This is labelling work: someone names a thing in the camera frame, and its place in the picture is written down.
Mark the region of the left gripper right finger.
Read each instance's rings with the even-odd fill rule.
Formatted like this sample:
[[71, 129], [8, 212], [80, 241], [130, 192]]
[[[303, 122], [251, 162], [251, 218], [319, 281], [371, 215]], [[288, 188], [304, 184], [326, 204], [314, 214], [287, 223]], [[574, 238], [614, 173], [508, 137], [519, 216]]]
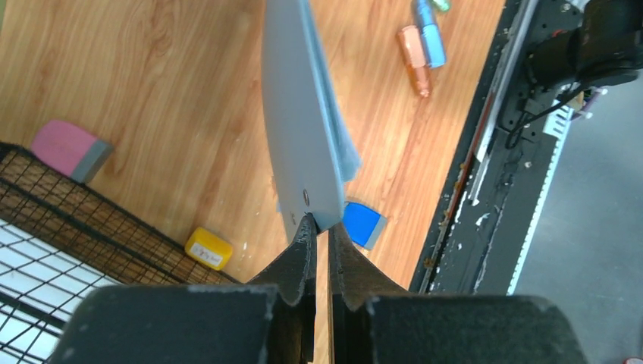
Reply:
[[411, 293], [342, 224], [328, 232], [332, 363], [584, 363], [569, 321], [533, 296]]

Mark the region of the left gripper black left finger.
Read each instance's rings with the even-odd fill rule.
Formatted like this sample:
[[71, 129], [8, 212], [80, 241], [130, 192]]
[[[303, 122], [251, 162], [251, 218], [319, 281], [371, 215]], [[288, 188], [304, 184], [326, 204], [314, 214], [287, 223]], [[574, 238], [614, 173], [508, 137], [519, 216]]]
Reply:
[[314, 356], [317, 226], [245, 284], [111, 285], [64, 326], [52, 363], [308, 363]]

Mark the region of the blue clipboard with papers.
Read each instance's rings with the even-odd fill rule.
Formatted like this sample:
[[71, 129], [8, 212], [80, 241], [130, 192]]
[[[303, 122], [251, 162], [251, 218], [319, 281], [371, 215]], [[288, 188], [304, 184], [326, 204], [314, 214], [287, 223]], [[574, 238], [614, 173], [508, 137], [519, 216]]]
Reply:
[[320, 231], [343, 217], [361, 159], [340, 113], [308, 1], [268, 1], [262, 104], [278, 205], [288, 239], [310, 213]]

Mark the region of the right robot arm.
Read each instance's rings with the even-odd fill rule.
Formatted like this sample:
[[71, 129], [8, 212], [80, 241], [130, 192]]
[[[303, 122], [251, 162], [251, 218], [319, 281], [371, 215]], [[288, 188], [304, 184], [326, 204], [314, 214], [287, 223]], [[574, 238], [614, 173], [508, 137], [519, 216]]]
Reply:
[[642, 69], [642, 2], [589, 1], [582, 23], [534, 48], [526, 67], [531, 81], [554, 88], [618, 86]]

